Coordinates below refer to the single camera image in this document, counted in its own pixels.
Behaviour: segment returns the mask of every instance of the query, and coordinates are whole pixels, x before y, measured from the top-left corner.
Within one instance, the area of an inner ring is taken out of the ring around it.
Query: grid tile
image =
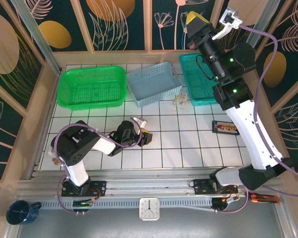
[[[159,115],[159,102],[152,103],[143,107],[144,116],[155,116]]]
[[[161,150],[143,150],[143,169],[161,168]]]
[[[125,102],[125,116],[141,116],[142,109],[135,102]]]
[[[232,122],[232,120],[226,114],[222,114],[222,115],[221,114],[214,114],[213,116],[214,116],[214,120]]]
[[[181,168],[182,167],[182,158],[181,150],[162,150],[162,162],[164,168]]]
[[[68,108],[62,108],[60,107],[59,104],[56,104],[56,109],[55,109],[55,112],[54,112],[54,117],[55,118],[58,118],[58,117],[70,117],[72,114],[72,111]]]
[[[180,131],[180,139],[182,148],[200,148],[197,131]]]
[[[245,145],[245,142],[243,141],[243,139],[242,139],[242,137],[241,137],[241,135],[237,135],[237,136],[236,136],[236,139],[237,139],[238,146],[240,146],[240,147],[244,147],[244,146],[246,146],[246,145]]]
[[[182,149],[183,167],[202,167],[200,149]]]
[[[172,101],[160,101],[160,115],[177,115],[177,107]]]
[[[162,148],[180,148],[180,136],[178,131],[161,132]]]
[[[161,131],[165,130],[179,130],[178,116],[161,116]]]
[[[105,117],[107,113],[107,108],[97,108],[89,110],[90,117]]]
[[[121,122],[124,120],[124,117],[107,117],[106,118],[106,132],[112,132],[117,130],[117,127],[121,124]]]
[[[107,116],[121,116],[124,115],[125,103],[120,105],[119,107],[108,108]]]
[[[147,121],[146,130],[160,131],[160,117],[159,116],[143,116],[143,119]]]
[[[101,132],[105,131],[105,121],[106,117],[89,117],[88,118],[88,125],[98,129]]]
[[[219,148],[202,148],[202,160],[204,167],[222,167],[222,157]]]
[[[217,134],[210,130],[199,131],[201,148],[213,148],[219,146]]]
[[[222,110],[219,104],[212,104],[211,107],[212,107],[213,114],[226,114],[226,112]]]
[[[141,150],[124,150],[122,169],[141,169],[142,153]]]
[[[127,72],[140,70],[151,64],[120,64]],[[180,80],[184,82],[180,64],[174,64]],[[69,65],[66,69],[80,68]],[[183,85],[181,92],[187,92]],[[181,108],[173,104],[174,96],[143,108],[138,108],[128,90],[125,102],[116,108],[71,111],[56,104],[50,131],[43,149],[39,169],[59,170],[52,162],[53,153],[48,144],[70,122],[83,120],[102,132],[115,131],[121,122],[130,117],[143,117],[145,128],[153,134],[149,145],[125,148],[122,153],[109,157],[99,151],[90,151],[84,159],[87,170],[140,169],[238,166],[249,162],[249,154],[240,136],[212,133],[212,121],[231,121],[218,104],[193,107],[190,100]]]
[[[89,110],[79,110],[79,111],[72,111],[72,118],[73,117],[88,117]]]
[[[179,115],[180,130],[197,130],[197,123],[194,115]]]
[[[161,132],[151,132],[152,141],[148,145],[144,145],[143,149],[161,149]]]
[[[122,153],[119,153],[115,156],[108,156],[103,154],[103,159],[101,163],[101,168],[103,170],[106,169],[121,169],[121,160],[122,160]]]
[[[238,148],[221,148],[221,154],[224,166],[243,165]]]
[[[248,153],[248,149],[246,147],[240,147],[239,148],[240,154],[242,156],[243,164],[247,165],[251,163],[251,158]]]
[[[211,105],[203,105],[194,107],[195,114],[212,114]]]
[[[70,124],[71,118],[53,118],[51,133],[59,133],[59,131],[66,125]]]
[[[218,134],[220,147],[237,147],[235,135]]]
[[[183,107],[178,106],[178,114],[179,115],[193,115],[194,107],[191,101],[186,101],[186,104]]]
[[[196,115],[198,130],[212,130],[213,115]]]

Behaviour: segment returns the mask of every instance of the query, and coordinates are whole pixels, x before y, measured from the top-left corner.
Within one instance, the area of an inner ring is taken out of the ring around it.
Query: clock face
[[[160,217],[160,203],[157,198],[142,198],[139,205],[139,216],[144,221],[156,221]]]

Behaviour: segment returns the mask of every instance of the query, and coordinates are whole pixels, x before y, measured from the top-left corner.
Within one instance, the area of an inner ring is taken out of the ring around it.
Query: small tray
[[[127,74],[127,84],[139,108],[178,95],[182,83],[169,62]]]
[[[195,60],[198,55],[199,54],[187,54],[180,56],[181,68],[188,87],[191,102],[193,106],[216,104],[217,102],[214,98],[212,87],[217,85],[218,82],[208,80],[202,74]],[[204,72],[209,77],[212,77],[209,67],[205,63],[202,63],[201,57],[198,58],[198,62]]]
[[[126,72],[119,66],[72,69],[62,74],[58,104],[71,110],[118,107],[127,96]]]
[[[219,120],[214,120],[212,122],[212,132],[213,133],[220,133],[220,134],[228,134],[228,135],[239,135],[239,132],[236,128],[236,130],[231,130],[232,127],[235,127],[235,124],[232,122],[227,122],[227,121],[219,121]]]

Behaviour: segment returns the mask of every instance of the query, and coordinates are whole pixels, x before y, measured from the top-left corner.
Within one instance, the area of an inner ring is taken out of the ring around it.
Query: teal basket
[[[125,70],[119,66],[102,66],[63,73],[57,101],[61,107],[75,111],[118,107],[126,96]]]
[[[187,54],[180,56],[180,63],[183,71],[183,76],[188,87],[188,92],[193,106],[202,106],[216,104],[213,96],[214,85],[217,82],[208,80],[201,72],[195,61],[196,56],[199,54]],[[204,72],[212,78],[212,73],[209,67],[202,63],[202,58],[198,57],[200,66]]]

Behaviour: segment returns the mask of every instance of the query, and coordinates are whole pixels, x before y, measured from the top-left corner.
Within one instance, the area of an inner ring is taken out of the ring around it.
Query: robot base
[[[104,197],[106,193],[106,181],[91,181],[88,189],[83,194],[77,192],[70,181],[63,183],[62,197]]]

